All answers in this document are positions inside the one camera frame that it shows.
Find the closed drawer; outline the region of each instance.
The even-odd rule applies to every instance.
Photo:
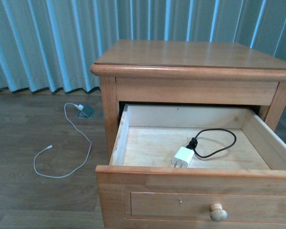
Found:
[[[229,129],[237,142],[174,168],[177,150],[205,128]],[[197,151],[232,140],[208,132]],[[286,228],[286,145],[244,108],[127,105],[110,164],[96,171],[106,227]],[[227,211],[225,221],[212,221],[213,204]]]

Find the curtain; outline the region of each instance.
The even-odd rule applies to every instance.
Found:
[[[286,0],[0,0],[0,89],[90,91],[118,39],[237,42],[286,61]]]

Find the black cord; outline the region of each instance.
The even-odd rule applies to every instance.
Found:
[[[201,155],[199,155],[199,154],[197,153],[197,151],[196,151],[196,149],[195,149],[195,148],[197,147],[197,145],[198,145],[197,137],[198,137],[202,132],[204,132],[204,131],[212,131],[212,130],[222,130],[222,131],[226,131],[226,132],[232,134],[233,137],[234,137],[234,142],[233,142],[231,145],[226,146],[226,147],[224,147],[224,148],[222,148],[222,149],[216,150],[215,152],[213,152],[213,153],[211,153],[211,154],[209,154],[209,155],[207,155],[207,156],[201,156]],[[198,157],[200,157],[200,158],[208,158],[208,157],[210,157],[210,156],[213,156],[214,154],[217,154],[217,153],[220,152],[220,151],[223,151],[223,150],[225,150],[225,149],[228,149],[228,148],[234,146],[235,142],[236,142],[236,135],[235,135],[233,132],[231,132],[231,131],[229,131],[229,130],[226,130],[226,129],[213,128],[213,129],[205,129],[205,130],[200,131],[195,137],[192,138],[192,140],[191,140],[190,143],[186,146],[186,148],[192,149],[192,150],[195,152],[195,154],[196,154]]]

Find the white power adapter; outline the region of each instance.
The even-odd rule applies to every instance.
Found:
[[[188,168],[194,157],[194,151],[185,147],[180,147],[177,153],[173,156],[171,162],[174,167]]]

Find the drawer knob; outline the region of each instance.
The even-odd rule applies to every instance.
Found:
[[[228,214],[225,210],[223,210],[223,206],[221,206],[221,204],[212,204],[210,207],[210,211],[211,211],[211,219],[213,221],[224,221]]]

